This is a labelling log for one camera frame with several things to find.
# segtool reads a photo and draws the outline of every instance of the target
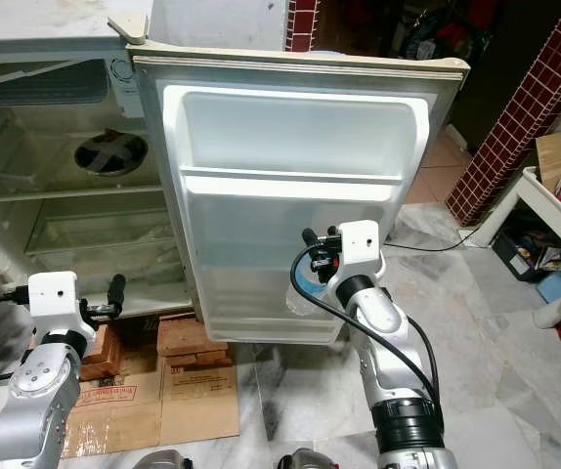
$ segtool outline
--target brick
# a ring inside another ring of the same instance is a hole
[[[113,340],[117,340],[112,327],[103,324],[96,332],[94,349],[83,359],[83,363],[100,363],[108,360],[108,353]]]
[[[195,364],[195,354],[179,355],[177,357],[166,357],[165,362],[173,368],[188,366],[191,364]]]
[[[214,364],[221,359],[226,358],[225,350],[216,350],[213,352],[202,352],[195,354],[197,364]]]
[[[120,358],[122,355],[122,346],[115,334],[109,339],[106,335],[104,344],[108,344],[107,357],[103,362],[89,362],[84,360],[81,363],[81,371],[79,380],[90,381],[92,379],[106,378],[115,376],[120,373]]]
[[[159,322],[156,351],[162,357],[227,350],[226,342],[212,342],[204,325],[196,320],[162,320]]]

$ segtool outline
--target storage box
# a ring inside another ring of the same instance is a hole
[[[512,240],[507,230],[502,230],[497,235],[493,249],[508,270],[518,280],[535,282],[547,275],[546,271],[535,270],[535,264],[531,264],[520,255],[518,246]]]

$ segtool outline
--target marble floor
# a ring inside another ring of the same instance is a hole
[[[429,248],[458,241],[443,204],[403,206],[390,242]],[[461,469],[561,468],[561,342],[534,327],[543,302],[489,249],[427,253],[384,247],[383,279],[431,338],[440,370],[446,443]],[[7,312],[5,355],[22,348],[25,314]],[[377,447],[359,361],[344,340],[329,347],[238,344],[240,435],[177,445],[196,469],[270,469],[297,448],[341,469],[374,469]],[[0,408],[5,387],[0,387]],[[153,448],[62,461],[61,468],[130,468]]]

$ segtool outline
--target refrigerator shelf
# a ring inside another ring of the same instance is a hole
[[[9,193],[8,190],[0,186],[0,202],[16,202],[23,200],[44,200],[50,198],[68,198],[68,197],[87,197],[92,195],[115,195],[119,193],[145,193],[145,192],[162,192],[163,188],[160,184],[148,186],[121,186],[111,188],[92,188],[92,189],[70,189],[66,191],[19,191]]]
[[[161,192],[46,200],[26,245],[29,255],[173,241]]]

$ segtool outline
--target white shelf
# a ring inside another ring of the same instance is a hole
[[[474,243],[478,246],[488,246],[518,200],[526,202],[561,238],[561,201],[537,180],[536,171],[537,168],[534,166],[524,168],[517,183],[504,196],[480,229],[471,236]]]

